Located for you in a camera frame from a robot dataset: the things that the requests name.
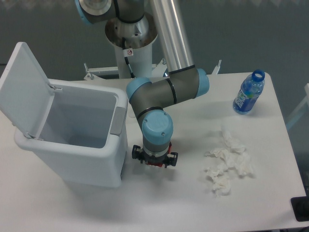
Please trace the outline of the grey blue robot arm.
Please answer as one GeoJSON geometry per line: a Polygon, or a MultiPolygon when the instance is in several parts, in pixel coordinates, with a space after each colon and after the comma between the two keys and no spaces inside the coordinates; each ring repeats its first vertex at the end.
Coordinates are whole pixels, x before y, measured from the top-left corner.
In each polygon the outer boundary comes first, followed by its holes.
{"type": "Polygon", "coordinates": [[[151,14],[142,0],[78,0],[75,4],[84,22],[106,22],[106,37],[122,53],[118,68],[130,79],[126,94],[143,135],[143,145],[133,146],[132,158],[147,165],[175,166],[178,153],[170,150],[173,122],[164,108],[204,95],[210,85],[205,71],[194,65],[179,3],[152,0],[151,14]],[[168,77],[152,82],[138,77],[130,58],[156,38],[168,77]]]}

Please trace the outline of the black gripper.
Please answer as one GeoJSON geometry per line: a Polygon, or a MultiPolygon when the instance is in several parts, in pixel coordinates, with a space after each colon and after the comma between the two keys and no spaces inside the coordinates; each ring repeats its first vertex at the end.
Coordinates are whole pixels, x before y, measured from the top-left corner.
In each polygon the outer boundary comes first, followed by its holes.
{"type": "Polygon", "coordinates": [[[160,152],[152,152],[147,148],[141,148],[138,145],[133,145],[132,148],[132,158],[135,160],[139,160],[141,164],[143,164],[143,159],[146,164],[154,165],[154,166],[162,166],[165,168],[168,166],[175,167],[178,160],[178,153],[171,152],[168,153],[168,149],[166,148],[160,152]]]}

